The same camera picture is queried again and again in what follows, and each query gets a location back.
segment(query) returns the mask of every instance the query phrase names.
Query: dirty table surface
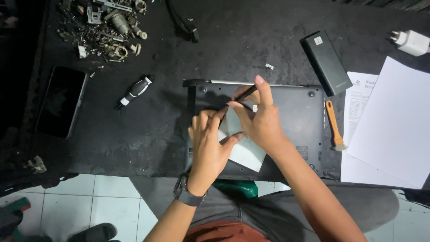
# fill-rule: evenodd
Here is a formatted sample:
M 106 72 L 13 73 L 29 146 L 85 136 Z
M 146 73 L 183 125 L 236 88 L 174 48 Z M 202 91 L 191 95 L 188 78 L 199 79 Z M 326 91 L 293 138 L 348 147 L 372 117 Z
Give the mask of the dirty table surface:
M 38 93 L 44 93 L 56 65 L 86 71 L 89 79 L 72 137 L 31 138 L 30 155 L 43 158 L 48 170 L 110 176 L 177 177 L 185 166 L 187 89 L 183 79 L 253 81 L 259 74 L 272 84 L 306 85 L 319 81 L 299 40 L 326 30 L 347 71 L 379 74 L 386 56 L 430 72 L 430 55 L 414 57 L 386 39 L 393 30 L 415 30 L 430 36 L 430 15 L 368 6 L 307 0 L 175 1 L 185 19 L 193 19 L 201 42 L 175 35 L 164 1 L 148 3 L 139 25 L 148 34 L 139 56 L 124 63 L 94 57 L 79 60 L 77 48 L 63 42 L 57 1 L 51 1 L 46 26 Z M 273 70 L 265 67 L 269 63 Z M 117 100 L 141 74 L 155 77 L 146 92 L 121 111 Z M 43 95 L 34 99 L 36 110 Z M 343 132 L 344 93 L 330 97 Z M 324 130 L 322 176 L 340 179 L 341 153 L 330 150 L 331 131 Z M 241 173 L 232 162 L 221 174 L 229 179 L 282 181 L 274 163 L 260 173 Z

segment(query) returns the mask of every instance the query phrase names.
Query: wristwatch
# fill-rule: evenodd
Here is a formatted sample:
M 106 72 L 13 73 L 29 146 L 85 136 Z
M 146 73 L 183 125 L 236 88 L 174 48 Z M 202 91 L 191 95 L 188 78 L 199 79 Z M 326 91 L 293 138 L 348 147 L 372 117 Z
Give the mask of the wristwatch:
M 208 191 L 206 191 L 205 195 L 198 197 L 191 194 L 189 191 L 187 191 L 187 179 L 188 177 L 185 175 L 181 175 L 178 178 L 178 181 L 175 185 L 175 190 L 173 191 L 173 194 L 175 196 L 175 199 L 183 202 L 184 204 L 191 206 L 191 207 L 198 207 L 203 200 L 206 197 L 206 194 Z

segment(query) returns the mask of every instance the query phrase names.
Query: white charger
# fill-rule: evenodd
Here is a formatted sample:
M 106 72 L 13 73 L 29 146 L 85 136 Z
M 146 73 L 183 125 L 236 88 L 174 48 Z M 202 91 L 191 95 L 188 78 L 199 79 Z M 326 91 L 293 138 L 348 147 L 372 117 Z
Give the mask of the white charger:
M 397 44 L 397 48 L 413 56 L 420 56 L 425 53 L 430 53 L 430 38 L 415 31 L 408 30 L 393 31 L 395 36 L 391 36 L 390 39 Z

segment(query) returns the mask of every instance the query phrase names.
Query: person's left hand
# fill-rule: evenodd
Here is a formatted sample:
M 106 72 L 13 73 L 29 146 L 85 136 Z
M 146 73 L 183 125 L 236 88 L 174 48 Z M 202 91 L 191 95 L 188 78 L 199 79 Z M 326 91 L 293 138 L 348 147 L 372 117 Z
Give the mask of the person's left hand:
M 230 157 L 233 146 L 245 134 L 236 133 L 218 141 L 218 126 L 228 107 L 221 111 L 203 110 L 193 117 L 193 126 L 188 128 L 193 143 L 193 163 L 188 176 L 187 190 L 195 196 L 203 196 Z

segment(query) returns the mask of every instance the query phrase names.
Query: smartphone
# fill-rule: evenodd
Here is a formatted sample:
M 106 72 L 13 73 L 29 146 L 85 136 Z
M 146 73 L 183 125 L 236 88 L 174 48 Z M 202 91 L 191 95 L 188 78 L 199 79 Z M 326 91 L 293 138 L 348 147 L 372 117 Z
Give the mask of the smartphone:
M 36 132 L 66 139 L 70 137 L 81 104 L 87 74 L 56 66 L 52 71 L 36 124 Z

